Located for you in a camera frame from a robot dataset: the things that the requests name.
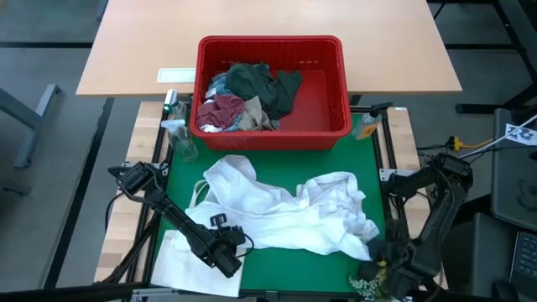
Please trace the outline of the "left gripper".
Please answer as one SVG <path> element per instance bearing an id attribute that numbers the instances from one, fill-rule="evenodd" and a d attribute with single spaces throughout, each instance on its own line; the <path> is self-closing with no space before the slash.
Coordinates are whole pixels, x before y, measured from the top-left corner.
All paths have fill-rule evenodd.
<path id="1" fill-rule="evenodd" d="M 210 217 L 212 227 L 222 227 L 227 222 L 225 213 Z M 208 230 L 204 238 L 205 253 L 202 261 L 217 268 L 226 278 L 231 278 L 242 266 L 237 247 L 246 242 L 247 236 L 240 226 Z"/>

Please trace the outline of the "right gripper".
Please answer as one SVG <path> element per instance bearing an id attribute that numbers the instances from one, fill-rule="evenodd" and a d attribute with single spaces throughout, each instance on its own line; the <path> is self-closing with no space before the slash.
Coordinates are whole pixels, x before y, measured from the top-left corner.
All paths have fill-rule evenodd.
<path id="1" fill-rule="evenodd" d="M 404 298 L 423 278 L 418 272 L 415 261 L 421 251 L 420 245 L 394 245 L 392 242 L 374 238 L 368 242 L 368 250 L 373 261 L 387 263 L 387 279 L 381 289 L 395 298 Z M 357 277 L 373 281 L 380 266 L 373 261 L 363 261 L 357 269 Z"/>

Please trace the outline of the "white linen shirt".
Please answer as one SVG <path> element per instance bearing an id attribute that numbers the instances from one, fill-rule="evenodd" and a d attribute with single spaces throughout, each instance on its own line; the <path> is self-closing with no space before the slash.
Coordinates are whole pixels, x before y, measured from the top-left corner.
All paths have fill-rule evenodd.
<path id="1" fill-rule="evenodd" d="M 217 214 L 240 226 L 257 249 L 304 249 L 320 255 L 335 252 L 368 261 L 368 242 L 379 235 L 362 209 L 365 194 L 345 171 L 321 174 L 296 187 L 295 194 L 257 180 L 250 160 L 226 155 L 197 182 L 208 192 L 193 200 L 186 214 L 204 226 Z"/>

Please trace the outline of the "red plastic laundry bin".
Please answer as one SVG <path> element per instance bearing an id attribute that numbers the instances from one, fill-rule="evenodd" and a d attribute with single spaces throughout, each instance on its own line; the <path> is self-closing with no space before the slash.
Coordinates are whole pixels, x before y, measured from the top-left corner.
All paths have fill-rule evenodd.
<path id="1" fill-rule="evenodd" d="M 198 44 L 192 109 L 197 113 L 210 80 L 234 63 L 266 63 L 272 73 L 297 70 L 303 81 L 291 113 L 276 131 L 205 133 L 194 136 L 220 150 L 330 149 L 352 129 L 341 41 L 331 35 L 206 36 Z"/>

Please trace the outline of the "green table mat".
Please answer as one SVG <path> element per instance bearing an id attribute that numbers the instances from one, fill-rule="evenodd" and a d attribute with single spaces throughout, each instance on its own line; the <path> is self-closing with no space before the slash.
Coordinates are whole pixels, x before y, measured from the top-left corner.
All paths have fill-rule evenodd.
<path id="1" fill-rule="evenodd" d="M 341 138 L 326 151 L 252 151 L 220 152 L 198 143 L 197 159 L 185 162 L 173 158 L 168 180 L 169 197 L 184 211 L 195 200 L 201 202 L 208 190 L 199 188 L 197 182 L 217 160 L 226 155 L 247 157 L 257 173 L 257 180 L 267 185 L 286 189 L 295 194 L 296 187 L 321 174 L 345 171 L 354 174 L 358 188 L 365 194 L 362 209 L 372 220 L 382 237 L 385 230 L 383 202 L 378 179 L 377 149 L 371 138 L 355 140 Z M 173 228 L 164 223 L 159 234 Z M 347 277 L 354 274 L 362 260 L 351 258 L 342 252 L 328 255 L 312 253 L 304 249 L 257 249 L 253 239 L 239 247 L 242 261 L 240 290 L 284 290 L 348 293 L 351 286 Z"/>

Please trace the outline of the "clear spray bottle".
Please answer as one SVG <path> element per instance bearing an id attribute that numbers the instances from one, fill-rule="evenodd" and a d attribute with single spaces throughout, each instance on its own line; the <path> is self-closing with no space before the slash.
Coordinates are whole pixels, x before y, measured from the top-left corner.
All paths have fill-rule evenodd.
<path id="1" fill-rule="evenodd" d="M 169 144 L 183 161 L 189 162 L 197 158 L 198 150 L 185 119 L 162 121 L 161 126 L 168 131 Z"/>

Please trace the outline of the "maroon garment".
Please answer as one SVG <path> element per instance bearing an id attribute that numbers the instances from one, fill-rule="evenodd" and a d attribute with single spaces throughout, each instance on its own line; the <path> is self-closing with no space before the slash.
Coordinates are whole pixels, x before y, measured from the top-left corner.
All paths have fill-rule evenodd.
<path id="1" fill-rule="evenodd" d="M 234 95 L 215 95 L 197 107 L 196 124 L 201 127 L 212 125 L 215 128 L 229 128 L 242 114 L 245 101 Z"/>

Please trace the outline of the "black computer mouse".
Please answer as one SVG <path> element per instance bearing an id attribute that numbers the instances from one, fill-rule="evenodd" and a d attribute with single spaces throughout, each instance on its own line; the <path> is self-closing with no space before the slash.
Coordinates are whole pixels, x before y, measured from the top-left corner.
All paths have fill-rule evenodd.
<path id="1" fill-rule="evenodd" d="M 498 280 L 493 283 L 492 297 L 506 302 L 519 302 L 519 296 L 515 287 L 510 282 L 504 280 Z"/>

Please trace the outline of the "dark green garment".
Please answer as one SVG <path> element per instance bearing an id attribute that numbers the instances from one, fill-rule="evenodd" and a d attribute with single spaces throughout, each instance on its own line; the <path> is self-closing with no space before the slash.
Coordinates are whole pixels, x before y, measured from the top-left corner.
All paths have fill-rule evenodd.
<path id="1" fill-rule="evenodd" d="M 293 111 L 302 82 L 299 71 L 277 70 L 273 75 L 265 63 L 236 63 L 226 75 L 226 88 L 244 100 L 257 96 L 271 120 L 279 120 Z"/>

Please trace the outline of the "dark keyboard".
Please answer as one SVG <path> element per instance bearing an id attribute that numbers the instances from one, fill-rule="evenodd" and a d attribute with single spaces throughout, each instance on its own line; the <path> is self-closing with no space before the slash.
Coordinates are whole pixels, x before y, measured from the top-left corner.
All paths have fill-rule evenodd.
<path id="1" fill-rule="evenodd" d="M 520 293 L 537 294 L 537 235 L 518 232 L 509 282 Z"/>

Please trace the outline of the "grey cabinet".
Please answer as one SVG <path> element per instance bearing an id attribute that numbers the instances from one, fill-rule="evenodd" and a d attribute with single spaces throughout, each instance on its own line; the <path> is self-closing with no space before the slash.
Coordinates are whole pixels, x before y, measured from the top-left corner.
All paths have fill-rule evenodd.
<path id="1" fill-rule="evenodd" d="M 492 205 L 494 216 L 537 232 L 537 145 L 503 135 L 516 127 L 509 110 L 494 112 Z"/>

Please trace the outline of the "white paper fiducial tag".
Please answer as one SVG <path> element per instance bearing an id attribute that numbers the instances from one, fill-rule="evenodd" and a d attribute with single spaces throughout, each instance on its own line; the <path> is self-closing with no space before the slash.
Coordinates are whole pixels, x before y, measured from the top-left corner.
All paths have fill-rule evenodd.
<path id="1" fill-rule="evenodd" d="M 516 125 L 505 125 L 506 139 L 528 146 L 537 146 L 537 131 L 531 128 L 518 128 Z"/>

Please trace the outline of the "light wooden desk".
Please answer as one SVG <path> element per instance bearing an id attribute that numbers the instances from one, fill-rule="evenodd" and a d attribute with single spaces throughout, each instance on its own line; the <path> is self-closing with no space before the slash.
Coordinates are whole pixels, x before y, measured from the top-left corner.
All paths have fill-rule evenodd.
<path id="1" fill-rule="evenodd" d="M 360 94 L 459 92 L 426 0 L 109 0 L 80 96 L 157 96 L 210 35 L 333 35 Z"/>

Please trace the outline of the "grey metal table leg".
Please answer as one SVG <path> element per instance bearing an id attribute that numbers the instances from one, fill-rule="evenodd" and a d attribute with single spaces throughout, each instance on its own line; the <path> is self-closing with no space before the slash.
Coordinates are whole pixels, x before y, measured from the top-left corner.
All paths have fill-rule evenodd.
<path id="1" fill-rule="evenodd" d="M 31 109 L 0 88 L 0 111 L 21 122 L 29 129 L 13 162 L 15 168 L 25 169 L 30 165 L 30 157 L 38 140 L 44 117 L 52 100 L 58 93 L 60 93 L 59 86 L 48 84 L 38 106 L 35 109 Z"/>

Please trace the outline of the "black aluminium table frame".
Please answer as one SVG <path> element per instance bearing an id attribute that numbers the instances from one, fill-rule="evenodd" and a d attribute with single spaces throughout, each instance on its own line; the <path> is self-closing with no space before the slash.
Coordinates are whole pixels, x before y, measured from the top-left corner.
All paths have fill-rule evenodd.
<path id="1" fill-rule="evenodd" d="M 128 146 L 126 157 L 128 164 L 137 160 L 151 159 L 153 156 L 157 156 L 158 159 L 164 158 L 164 147 L 168 145 L 168 139 L 159 130 L 160 121 L 165 117 L 163 105 L 163 102 L 154 101 L 140 103 Z M 387 124 L 377 128 L 382 166 L 386 169 L 418 169 L 420 167 L 420 152 L 415 146 L 408 110 L 405 107 L 389 109 L 384 121 Z M 390 207 L 392 217 L 400 219 L 405 224 L 405 231 L 411 237 L 419 235 L 430 212 L 424 194 L 424 189 L 419 190 L 419 193 L 406 203 L 402 214 L 399 214 L 394 206 Z M 138 240 L 137 233 L 146 227 L 153 215 L 152 211 L 145 210 L 142 206 L 137 206 L 123 197 L 111 206 L 110 214 L 112 221 L 109 222 L 106 231 L 94 276 L 95 281 L 102 281 L 112 274 L 113 269 L 127 256 L 128 250 Z M 135 262 L 120 278 L 122 283 L 143 279 L 143 271 L 149 266 L 147 261 L 153 254 L 151 245 L 155 238 L 156 236 L 152 236 L 143 245 Z M 276 302 L 298 301 L 300 299 L 304 301 L 328 298 L 342 299 L 344 297 L 343 294 L 329 292 L 284 292 L 283 290 L 264 290 L 262 296 Z"/>

